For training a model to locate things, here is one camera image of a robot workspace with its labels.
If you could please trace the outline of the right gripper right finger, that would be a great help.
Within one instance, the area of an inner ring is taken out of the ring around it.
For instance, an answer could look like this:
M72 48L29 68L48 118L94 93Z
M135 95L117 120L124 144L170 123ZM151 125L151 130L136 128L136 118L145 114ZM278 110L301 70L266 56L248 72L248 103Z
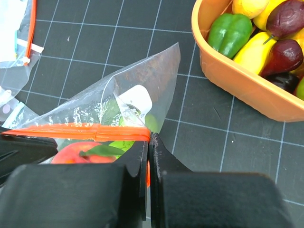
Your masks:
M194 172L153 133L149 148L154 228L292 228L275 183L262 173Z

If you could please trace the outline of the orange zipper clear bag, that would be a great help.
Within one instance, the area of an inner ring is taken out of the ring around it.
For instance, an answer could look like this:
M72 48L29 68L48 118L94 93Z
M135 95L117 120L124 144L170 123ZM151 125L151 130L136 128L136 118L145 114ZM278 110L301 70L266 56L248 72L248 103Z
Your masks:
M97 142L102 145L88 152L121 157L124 152L107 145L109 126L101 125L102 102L115 98L127 124L123 140L149 141L152 133L145 125L145 116L152 114L159 131L173 100L181 60L179 44L119 69L79 92L60 106L31 122L38 126L8 129L13 135L53 138L58 152L76 142Z

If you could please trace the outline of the green apple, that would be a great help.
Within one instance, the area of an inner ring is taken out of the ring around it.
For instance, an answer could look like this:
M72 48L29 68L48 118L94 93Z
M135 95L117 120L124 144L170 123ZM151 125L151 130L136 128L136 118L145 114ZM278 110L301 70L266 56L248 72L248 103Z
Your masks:
M157 120L152 114L147 114L145 116L145 125L151 132L159 133Z
M133 146L135 141L123 140L123 128L127 125L124 122L123 114L115 98L108 98L102 102L100 123L109 126L113 133L110 133L109 146L118 148L127 152Z

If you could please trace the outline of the peach fruit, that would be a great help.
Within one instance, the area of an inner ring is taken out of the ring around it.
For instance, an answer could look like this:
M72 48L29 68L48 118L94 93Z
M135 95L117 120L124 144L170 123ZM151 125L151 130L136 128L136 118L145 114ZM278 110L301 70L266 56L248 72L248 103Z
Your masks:
M88 152L102 145L98 142L75 142L61 149L51 164L112 163L116 156L104 156L101 152Z

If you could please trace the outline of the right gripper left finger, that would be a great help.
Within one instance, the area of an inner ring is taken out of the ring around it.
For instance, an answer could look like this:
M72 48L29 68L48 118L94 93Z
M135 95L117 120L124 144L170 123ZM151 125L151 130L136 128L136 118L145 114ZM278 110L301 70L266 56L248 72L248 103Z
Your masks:
M140 228L146 219L148 143L113 163L24 164L0 193L3 228Z

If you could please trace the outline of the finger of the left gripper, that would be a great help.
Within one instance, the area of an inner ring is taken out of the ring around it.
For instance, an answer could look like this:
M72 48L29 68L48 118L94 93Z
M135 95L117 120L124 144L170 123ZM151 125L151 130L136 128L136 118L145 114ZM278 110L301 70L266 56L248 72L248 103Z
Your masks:
M10 174L23 164L39 164L58 153L53 138L4 134L0 128L0 183L4 184Z

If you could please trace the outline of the green bell pepper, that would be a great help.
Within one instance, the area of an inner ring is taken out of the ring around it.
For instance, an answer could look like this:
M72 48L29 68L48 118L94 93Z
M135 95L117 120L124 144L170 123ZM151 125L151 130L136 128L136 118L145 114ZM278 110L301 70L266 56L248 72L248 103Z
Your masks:
M224 13L212 23L207 43L232 59L247 43L252 29L252 22L247 16Z

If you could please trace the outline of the green apple top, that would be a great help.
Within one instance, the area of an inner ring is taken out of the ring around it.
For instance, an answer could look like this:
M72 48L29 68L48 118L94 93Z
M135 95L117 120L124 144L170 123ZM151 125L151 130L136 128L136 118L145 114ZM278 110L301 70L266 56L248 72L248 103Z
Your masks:
M100 123L109 126L113 133L110 133L109 146L118 148L127 152L133 146L135 141L123 140L123 128L127 125L124 122L123 114L115 98L108 98L102 102Z

